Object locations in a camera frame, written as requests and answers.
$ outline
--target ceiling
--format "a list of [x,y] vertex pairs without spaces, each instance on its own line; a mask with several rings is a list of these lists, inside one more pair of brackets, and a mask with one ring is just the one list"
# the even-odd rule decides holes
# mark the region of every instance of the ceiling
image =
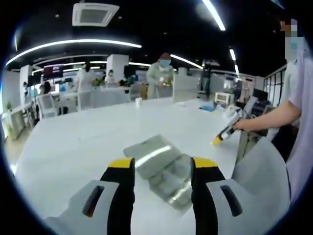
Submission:
[[[9,58],[38,45],[69,39],[109,39],[140,44],[142,48],[59,45],[28,53],[9,64],[8,69],[79,54],[127,54],[133,62],[151,64],[168,52],[199,65],[203,59],[216,60],[221,65],[218,69],[235,71],[230,47],[235,51],[241,73],[266,76],[286,63],[284,34],[279,32],[279,21],[275,17],[279,9],[269,0],[211,0],[226,31],[220,31],[202,0],[85,1],[120,6],[105,28],[73,27],[72,11],[77,2],[50,0],[38,5],[21,22],[16,34],[18,51],[12,46]],[[106,60],[106,57],[94,60]],[[60,63],[78,61],[82,58]],[[175,59],[172,65],[192,67]]]

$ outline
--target person's hand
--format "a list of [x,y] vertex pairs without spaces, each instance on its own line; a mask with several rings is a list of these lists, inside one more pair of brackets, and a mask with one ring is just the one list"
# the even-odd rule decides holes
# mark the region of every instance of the person's hand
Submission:
[[243,130],[246,132],[254,131],[253,126],[251,125],[251,119],[241,119],[234,125],[234,130]]

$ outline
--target ceiling air conditioner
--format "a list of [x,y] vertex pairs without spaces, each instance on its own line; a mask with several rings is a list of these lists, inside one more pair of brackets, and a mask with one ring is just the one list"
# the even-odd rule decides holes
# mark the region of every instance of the ceiling air conditioner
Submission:
[[76,3],[73,9],[73,26],[106,27],[119,6],[101,3]]

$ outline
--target face mask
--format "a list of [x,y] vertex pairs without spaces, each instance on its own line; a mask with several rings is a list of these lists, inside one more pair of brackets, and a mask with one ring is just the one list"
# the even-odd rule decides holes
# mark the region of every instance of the face mask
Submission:
[[171,64],[171,60],[160,60],[160,63],[164,66],[167,67]]

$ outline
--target cup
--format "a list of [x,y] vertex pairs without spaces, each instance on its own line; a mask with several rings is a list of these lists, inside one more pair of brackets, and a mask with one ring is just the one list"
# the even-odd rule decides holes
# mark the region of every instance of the cup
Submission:
[[137,108],[140,108],[142,98],[136,98],[135,101],[136,101],[136,107],[137,107]]

